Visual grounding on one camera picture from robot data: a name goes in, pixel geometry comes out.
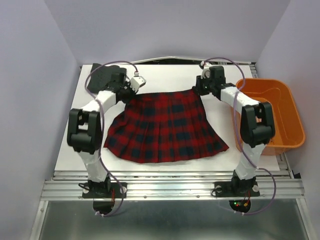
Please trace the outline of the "dark grey dotted skirt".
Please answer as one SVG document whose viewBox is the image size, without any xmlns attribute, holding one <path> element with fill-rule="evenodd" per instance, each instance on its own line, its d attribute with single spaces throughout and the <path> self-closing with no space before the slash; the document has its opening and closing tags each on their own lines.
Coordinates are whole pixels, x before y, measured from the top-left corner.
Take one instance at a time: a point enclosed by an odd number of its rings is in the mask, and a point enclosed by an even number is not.
<svg viewBox="0 0 320 240">
<path fill-rule="evenodd" d="M 104 90 L 114 90 L 119 88 L 124 82 L 127 74 L 127 69 L 117 65 L 102 66 L 94 63 L 91 68 L 91 73 L 87 89 L 94 94 Z"/>
</svg>

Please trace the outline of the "red black plaid skirt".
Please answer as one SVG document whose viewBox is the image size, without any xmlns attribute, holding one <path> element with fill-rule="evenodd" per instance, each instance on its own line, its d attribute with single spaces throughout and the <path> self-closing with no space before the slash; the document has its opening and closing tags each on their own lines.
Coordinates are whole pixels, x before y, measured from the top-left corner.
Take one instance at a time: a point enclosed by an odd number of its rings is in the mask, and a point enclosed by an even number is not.
<svg viewBox="0 0 320 240">
<path fill-rule="evenodd" d="M 193 90 L 136 95 L 107 131 L 104 148 L 139 163 L 173 163 L 213 157 L 229 146 L 208 122 Z"/>
</svg>

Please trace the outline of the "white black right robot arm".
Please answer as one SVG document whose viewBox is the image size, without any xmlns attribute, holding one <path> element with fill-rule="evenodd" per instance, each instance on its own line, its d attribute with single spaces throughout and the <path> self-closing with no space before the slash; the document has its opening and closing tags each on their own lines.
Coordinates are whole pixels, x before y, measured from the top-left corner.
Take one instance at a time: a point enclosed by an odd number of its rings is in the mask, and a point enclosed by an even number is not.
<svg viewBox="0 0 320 240">
<path fill-rule="evenodd" d="M 248 183 L 256 176 L 263 150 L 275 136 L 275 122 L 272 105 L 260 102 L 241 92 L 233 83 L 227 83 L 223 66 L 201 62 L 201 75 L 196 77 L 195 92 L 200 96 L 213 95 L 219 101 L 233 108 L 233 117 L 240 115 L 240 131 L 236 140 L 241 157 L 230 182 L 231 192 L 242 195 L 248 190 Z"/>
</svg>

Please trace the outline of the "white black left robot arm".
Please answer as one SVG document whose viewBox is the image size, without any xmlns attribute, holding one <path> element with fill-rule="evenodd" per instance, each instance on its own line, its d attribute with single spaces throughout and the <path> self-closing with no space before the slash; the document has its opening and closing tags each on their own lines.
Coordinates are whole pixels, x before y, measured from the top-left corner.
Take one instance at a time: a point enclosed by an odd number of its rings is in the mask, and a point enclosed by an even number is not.
<svg viewBox="0 0 320 240">
<path fill-rule="evenodd" d="M 111 193 L 111 174 L 101 157 L 105 113 L 118 102 L 130 102 L 145 84 L 138 72 L 131 78 L 124 73 L 113 73 L 102 90 L 97 94 L 89 93 L 93 100 L 70 110 L 67 144 L 79 154 L 87 170 L 87 182 L 79 185 L 85 193 L 95 191 L 100 197 Z"/>
</svg>

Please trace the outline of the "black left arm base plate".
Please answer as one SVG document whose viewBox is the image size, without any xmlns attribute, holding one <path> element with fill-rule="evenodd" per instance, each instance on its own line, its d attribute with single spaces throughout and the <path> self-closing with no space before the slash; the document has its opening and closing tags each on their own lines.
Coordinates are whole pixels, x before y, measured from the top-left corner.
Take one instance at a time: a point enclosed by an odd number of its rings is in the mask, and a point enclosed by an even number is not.
<svg viewBox="0 0 320 240">
<path fill-rule="evenodd" d="M 92 182 L 79 183 L 84 199 L 121 199 L 126 198 L 127 194 L 122 193 L 120 186 L 116 182 Z"/>
</svg>

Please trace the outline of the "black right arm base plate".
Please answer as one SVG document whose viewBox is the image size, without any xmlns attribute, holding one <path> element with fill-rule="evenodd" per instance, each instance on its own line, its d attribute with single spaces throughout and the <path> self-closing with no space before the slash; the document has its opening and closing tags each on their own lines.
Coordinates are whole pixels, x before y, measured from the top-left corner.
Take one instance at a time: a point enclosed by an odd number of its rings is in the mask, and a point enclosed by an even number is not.
<svg viewBox="0 0 320 240">
<path fill-rule="evenodd" d="M 216 181 L 213 183 L 211 195 L 217 198 L 259 197 L 260 191 L 254 190 L 254 186 L 258 186 L 256 181 Z"/>
</svg>

